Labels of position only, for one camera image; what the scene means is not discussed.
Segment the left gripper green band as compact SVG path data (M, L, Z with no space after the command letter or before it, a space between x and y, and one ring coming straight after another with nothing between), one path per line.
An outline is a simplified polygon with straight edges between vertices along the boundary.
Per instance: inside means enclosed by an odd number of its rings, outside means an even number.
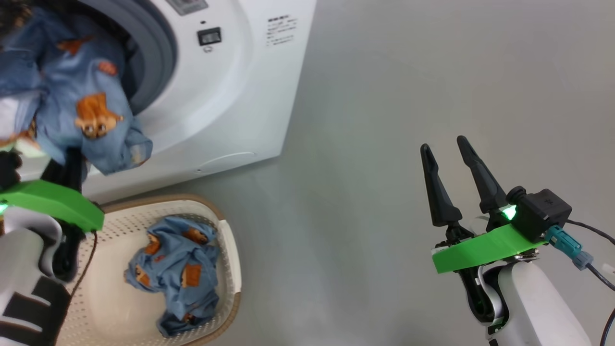
M86 159L80 149L68 148L64 165L50 159L43 180L21 182L3 191L1 203L48 215L78 226L85 233L99 231L105 213L81 194L87 173ZM54 184L63 183L64 176L67 187Z

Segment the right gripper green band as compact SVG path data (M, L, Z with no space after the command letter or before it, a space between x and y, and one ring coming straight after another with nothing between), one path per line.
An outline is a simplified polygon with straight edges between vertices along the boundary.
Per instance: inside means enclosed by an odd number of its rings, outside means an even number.
M464 164L470 169L477 187L483 214L507 206L506 194L483 160L465 136L457 136L457 145ZM455 207L439 177L439 165L428 144L420 148L425 187L433 226L458 224L463 218ZM528 241L512 225L503 225L494 230L466 239L457 245L438 247L432 250L432 261L437 273L455 272L486 265L506 258L514 258L523 252L545 245L544 239L537 243Z

